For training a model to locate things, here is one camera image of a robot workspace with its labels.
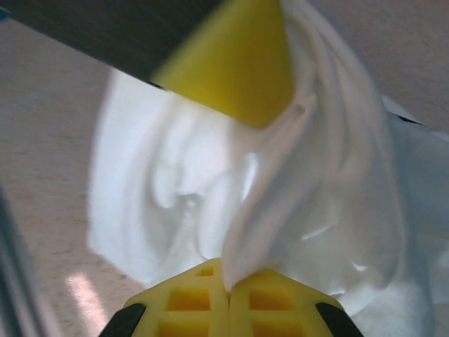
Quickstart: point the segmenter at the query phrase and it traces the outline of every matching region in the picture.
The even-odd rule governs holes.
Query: speckled floor
[[[449,131],[449,2],[313,0],[382,90]],[[0,24],[0,177],[66,336],[95,336],[142,288],[86,249],[86,177],[107,66]]]

